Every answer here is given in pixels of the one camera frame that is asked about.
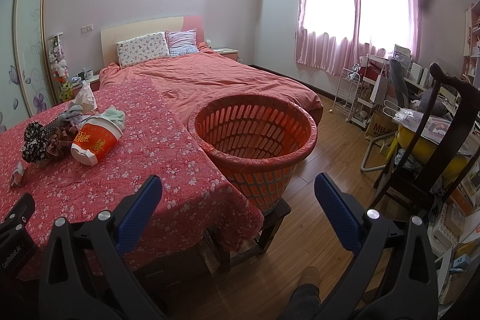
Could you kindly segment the red checked scrunchie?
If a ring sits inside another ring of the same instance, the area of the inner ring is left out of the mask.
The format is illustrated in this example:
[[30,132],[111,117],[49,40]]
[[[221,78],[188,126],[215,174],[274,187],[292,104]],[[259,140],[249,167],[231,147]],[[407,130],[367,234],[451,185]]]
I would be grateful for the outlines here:
[[77,136],[75,126],[57,127],[49,135],[46,155],[49,159],[58,159],[70,152],[72,142]]

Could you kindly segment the light blue grey cloth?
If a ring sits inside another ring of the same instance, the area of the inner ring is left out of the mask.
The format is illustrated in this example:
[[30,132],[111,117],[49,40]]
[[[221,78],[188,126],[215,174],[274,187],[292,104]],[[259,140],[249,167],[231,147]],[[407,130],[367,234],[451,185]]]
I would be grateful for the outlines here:
[[58,116],[57,125],[78,127],[85,120],[85,116],[82,105],[73,105]]

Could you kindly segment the crumpled white paper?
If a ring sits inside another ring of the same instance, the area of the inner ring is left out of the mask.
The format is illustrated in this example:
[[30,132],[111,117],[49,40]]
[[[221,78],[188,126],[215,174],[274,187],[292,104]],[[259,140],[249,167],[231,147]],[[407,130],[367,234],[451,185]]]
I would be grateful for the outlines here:
[[11,188],[23,187],[26,181],[26,173],[27,173],[26,166],[24,166],[22,162],[18,162],[16,168],[14,169],[10,177],[10,187]]

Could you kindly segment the hanging plush toys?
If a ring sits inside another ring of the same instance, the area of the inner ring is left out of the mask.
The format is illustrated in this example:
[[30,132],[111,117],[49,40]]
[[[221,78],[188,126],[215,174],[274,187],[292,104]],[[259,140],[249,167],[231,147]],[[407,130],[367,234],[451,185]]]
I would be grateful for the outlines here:
[[72,99],[73,92],[62,38],[61,32],[48,37],[46,49],[55,96],[59,101],[66,102]]

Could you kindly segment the red white paper cup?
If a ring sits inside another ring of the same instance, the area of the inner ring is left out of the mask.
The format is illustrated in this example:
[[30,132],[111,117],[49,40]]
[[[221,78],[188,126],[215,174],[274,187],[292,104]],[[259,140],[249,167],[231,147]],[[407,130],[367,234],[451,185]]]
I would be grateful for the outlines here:
[[122,135],[123,132],[111,120],[91,117],[72,141],[72,157],[83,165],[96,166],[116,146]]

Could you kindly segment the cluttered desk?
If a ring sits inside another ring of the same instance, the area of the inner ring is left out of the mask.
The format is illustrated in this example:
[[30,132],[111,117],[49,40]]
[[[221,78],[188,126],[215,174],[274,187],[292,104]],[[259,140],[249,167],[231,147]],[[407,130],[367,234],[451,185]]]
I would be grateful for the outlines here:
[[433,78],[428,69],[414,62],[410,56],[410,51],[400,46],[394,47],[394,56],[388,59],[376,54],[361,56],[360,74],[365,81],[371,81],[373,85],[377,83],[378,76],[389,77],[390,84],[394,85],[394,71],[390,65],[391,60],[395,60],[400,65],[401,74],[411,101],[414,99],[420,100],[420,95],[433,87]]

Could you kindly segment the mint green cloth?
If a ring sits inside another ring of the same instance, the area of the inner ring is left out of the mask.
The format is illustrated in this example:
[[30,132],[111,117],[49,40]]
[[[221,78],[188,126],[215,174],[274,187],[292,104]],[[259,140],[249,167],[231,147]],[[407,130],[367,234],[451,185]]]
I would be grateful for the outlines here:
[[117,110],[114,106],[110,106],[103,113],[101,113],[100,116],[112,121],[112,123],[118,126],[120,130],[125,129],[125,113],[122,110]]

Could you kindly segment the dark wooden stool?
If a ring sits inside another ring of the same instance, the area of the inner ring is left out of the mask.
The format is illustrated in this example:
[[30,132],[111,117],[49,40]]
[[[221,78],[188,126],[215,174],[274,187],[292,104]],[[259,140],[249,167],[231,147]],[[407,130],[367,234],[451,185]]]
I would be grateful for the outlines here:
[[290,205],[281,198],[260,224],[253,224],[253,230],[234,229],[234,233],[241,233],[238,238],[221,233],[219,228],[207,229],[203,237],[218,262],[218,270],[228,272],[253,257],[264,255],[290,212]]

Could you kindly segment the brown cardboard box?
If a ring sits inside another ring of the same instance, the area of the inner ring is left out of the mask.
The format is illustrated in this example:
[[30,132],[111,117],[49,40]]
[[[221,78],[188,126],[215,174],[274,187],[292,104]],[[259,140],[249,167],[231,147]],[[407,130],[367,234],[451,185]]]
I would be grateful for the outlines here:
[[383,114],[381,111],[374,111],[364,137],[367,140],[372,140],[376,137],[396,132],[397,129],[398,125],[393,122],[391,117]]

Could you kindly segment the red plastic laundry basket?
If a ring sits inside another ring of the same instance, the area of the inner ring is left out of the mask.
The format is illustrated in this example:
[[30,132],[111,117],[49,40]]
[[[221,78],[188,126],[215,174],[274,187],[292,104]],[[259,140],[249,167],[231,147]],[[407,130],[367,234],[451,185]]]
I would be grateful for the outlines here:
[[225,178],[262,214],[281,201],[317,143],[312,116],[294,102],[254,93],[219,97],[191,113],[188,130]]

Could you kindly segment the pink nightstand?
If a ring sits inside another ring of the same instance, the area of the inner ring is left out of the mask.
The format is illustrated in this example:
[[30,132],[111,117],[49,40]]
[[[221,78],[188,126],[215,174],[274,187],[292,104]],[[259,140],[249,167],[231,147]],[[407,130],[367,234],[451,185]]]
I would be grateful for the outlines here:
[[217,48],[213,49],[214,52],[217,54],[224,56],[226,58],[230,58],[233,61],[237,62],[239,60],[239,52],[236,49],[230,49],[230,48]]
[[72,96],[75,97],[84,83],[88,83],[93,92],[99,90],[100,87],[100,75],[94,75],[93,77],[85,80],[80,80],[78,77],[75,77],[72,81]]

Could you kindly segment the dark wooden chair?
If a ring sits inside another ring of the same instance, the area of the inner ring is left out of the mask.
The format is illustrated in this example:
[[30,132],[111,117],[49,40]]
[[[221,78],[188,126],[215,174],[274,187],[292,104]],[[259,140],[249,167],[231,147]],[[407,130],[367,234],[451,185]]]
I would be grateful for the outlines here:
[[[434,82],[425,111],[421,113],[402,108],[395,113],[394,120],[399,126],[414,132],[414,136],[397,163],[393,157],[388,160],[376,182],[377,195],[370,207],[374,208],[387,196],[406,210],[433,221],[479,159],[479,151],[476,151],[453,182],[447,186],[438,184],[438,180],[443,178],[443,171],[456,154],[469,153],[465,141],[478,118],[479,90],[467,81],[446,75],[435,62],[430,65],[429,71]],[[461,98],[450,122],[432,115],[440,89],[446,86],[454,88]],[[437,145],[424,166],[411,155],[421,137]]]

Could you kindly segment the black floral scrunchie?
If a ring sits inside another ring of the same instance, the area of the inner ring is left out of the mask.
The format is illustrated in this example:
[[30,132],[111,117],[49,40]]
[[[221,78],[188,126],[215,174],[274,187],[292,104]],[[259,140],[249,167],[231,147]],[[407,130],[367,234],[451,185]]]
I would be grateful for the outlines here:
[[22,158],[27,163],[36,163],[52,159],[48,152],[50,139],[56,133],[58,127],[54,120],[47,125],[34,121],[28,124],[24,131],[24,145],[22,147]]

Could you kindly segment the person's foot in slipper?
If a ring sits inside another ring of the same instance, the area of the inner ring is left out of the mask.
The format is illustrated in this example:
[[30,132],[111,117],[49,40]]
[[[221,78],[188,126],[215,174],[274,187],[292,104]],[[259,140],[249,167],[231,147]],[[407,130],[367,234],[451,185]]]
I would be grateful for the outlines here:
[[320,308],[320,273],[310,266],[301,274],[289,301],[290,319],[312,319]]

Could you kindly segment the sliding wardrobe with flower decals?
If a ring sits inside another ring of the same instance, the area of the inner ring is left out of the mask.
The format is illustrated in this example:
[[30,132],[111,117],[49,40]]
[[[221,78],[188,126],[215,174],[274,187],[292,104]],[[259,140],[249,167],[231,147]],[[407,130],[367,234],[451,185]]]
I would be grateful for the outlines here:
[[1,0],[1,132],[56,105],[43,6],[44,0]]

